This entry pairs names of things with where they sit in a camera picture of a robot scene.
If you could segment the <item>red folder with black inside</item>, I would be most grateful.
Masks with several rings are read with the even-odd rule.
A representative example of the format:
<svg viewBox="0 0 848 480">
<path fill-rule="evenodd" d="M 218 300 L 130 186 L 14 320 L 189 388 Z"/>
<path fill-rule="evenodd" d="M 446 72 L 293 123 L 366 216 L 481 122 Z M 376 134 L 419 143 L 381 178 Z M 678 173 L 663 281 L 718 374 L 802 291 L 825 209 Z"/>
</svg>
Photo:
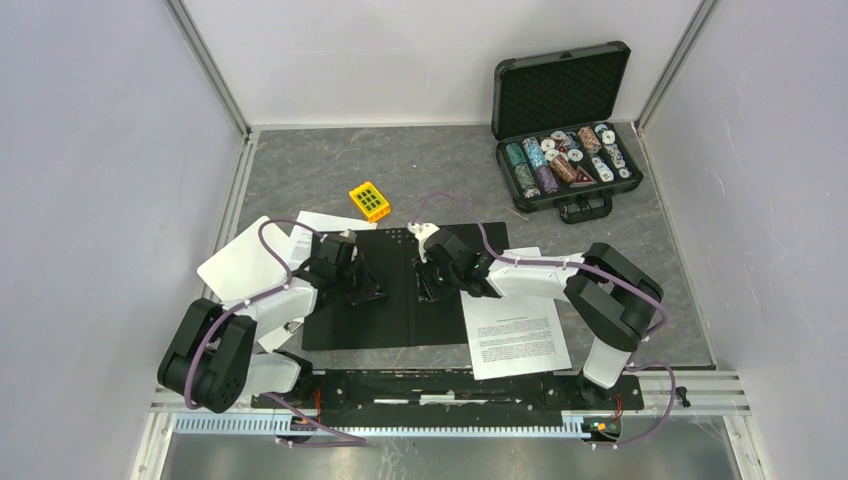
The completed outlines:
<svg viewBox="0 0 848 480">
<path fill-rule="evenodd" d="M 464 344 L 468 341 L 461 294 L 433 301 L 419 294 L 413 266 L 418 248 L 403 228 L 358 230 L 358 252 L 383 296 L 355 303 L 352 281 L 319 290 L 317 306 L 305 318 L 305 351 L 376 349 Z"/>
</svg>

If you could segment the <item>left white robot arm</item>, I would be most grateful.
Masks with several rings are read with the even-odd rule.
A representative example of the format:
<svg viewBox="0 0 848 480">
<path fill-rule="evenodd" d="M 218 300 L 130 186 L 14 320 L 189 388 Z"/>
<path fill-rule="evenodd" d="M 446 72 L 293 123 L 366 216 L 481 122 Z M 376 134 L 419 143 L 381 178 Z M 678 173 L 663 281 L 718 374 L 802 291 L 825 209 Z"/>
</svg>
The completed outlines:
<svg viewBox="0 0 848 480">
<path fill-rule="evenodd" d="M 190 409 L 223 413 L 247 388 L 264 386 L 290 407 L 306 405 L 313 379 L 300 361 L 255 353 L 257 340 L 328 306 L 358 306 L 386 297 L 351 230 L 316 242 L 312 255 L 274 287 L 229 304 L 206 298 L 188 307 L 160 362 L 158 384 Z"/>
</svg>

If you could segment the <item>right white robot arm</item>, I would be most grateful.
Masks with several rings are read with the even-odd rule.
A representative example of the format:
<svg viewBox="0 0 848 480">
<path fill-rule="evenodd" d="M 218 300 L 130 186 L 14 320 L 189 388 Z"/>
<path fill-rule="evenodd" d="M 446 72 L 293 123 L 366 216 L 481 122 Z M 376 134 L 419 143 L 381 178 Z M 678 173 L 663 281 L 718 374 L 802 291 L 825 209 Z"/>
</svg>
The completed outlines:
<svg viewBox="0 0 848 480">
<path fill-rule="evenodd" d="M 520 256 L 486 244 L 478 251 L 454 231 L 410 223 L 415 267 L 427 300 L 463 291 L 474 298 L 536 297 L 572 305 L 594 335 L 577 382 L 580 400 L 602 408 L 643 341 L 670 319 L 659 284 L 612 246 L 595 242 L 569 256 Z"/>
</svg>

